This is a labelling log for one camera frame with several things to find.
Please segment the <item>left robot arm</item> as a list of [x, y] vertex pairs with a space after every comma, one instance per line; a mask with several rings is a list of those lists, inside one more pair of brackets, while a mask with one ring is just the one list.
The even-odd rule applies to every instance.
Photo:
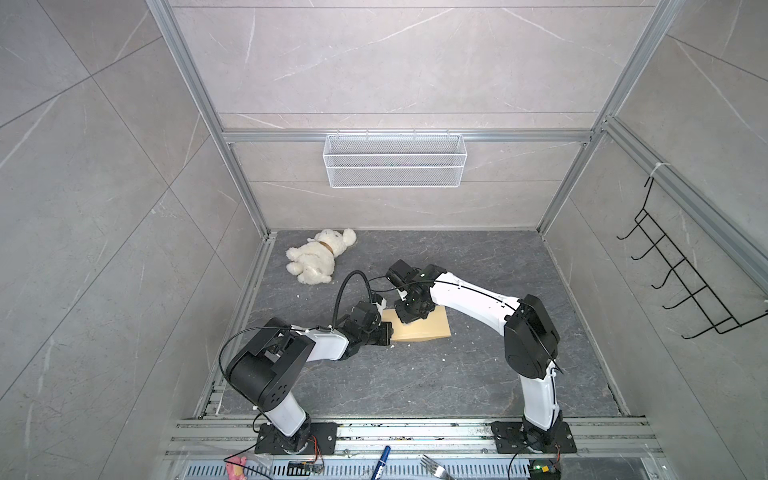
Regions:
[[[343, 293], [355, 276], [363, 280], [367, 297], [340, 316]], [[246, 328], [254, 336], [227, 363], [219, 360], [219, 370], [226, 383], [266, 417], [280, 447], [299, 453], [312, 441], [310, 415], [292, 393], [303, 368], [311, 362], [349, 359], [363, 346], [389, 346], [393, 326], [382, 320], [385, 306], [365, 273], [354, 270], [341, 283], [328, 326], [305, 329], [275, 317], [263, 326]]]

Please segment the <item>yellow envelope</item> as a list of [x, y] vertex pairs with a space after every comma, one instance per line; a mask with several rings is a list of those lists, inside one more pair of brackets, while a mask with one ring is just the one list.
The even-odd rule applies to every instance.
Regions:
[[385, 309], [382, 321], [392, 324], [392, 342], [423, 342], [451, 336], [446, 309], [443, 306], [438, 306], [426, 319], [418, 319], [408, 324], [399, 319], [394, 309]]

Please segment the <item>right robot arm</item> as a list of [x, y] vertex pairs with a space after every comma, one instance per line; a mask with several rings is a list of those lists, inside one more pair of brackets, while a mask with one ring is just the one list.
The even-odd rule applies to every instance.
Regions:
[[419, 269], [403, 260], [391, 265], [385, 277], [400, 295], [395, 312], [401, 321], [425, 319], [443, 306], [503, 336], [504, 358], [519, 375], [523, 392], [523, 441], [541, 452], [556, 446], [556, 434], [566, 427], [555, 384], [560, 336], [538, 297], [505, 296], [466, 282], [437, 265]]

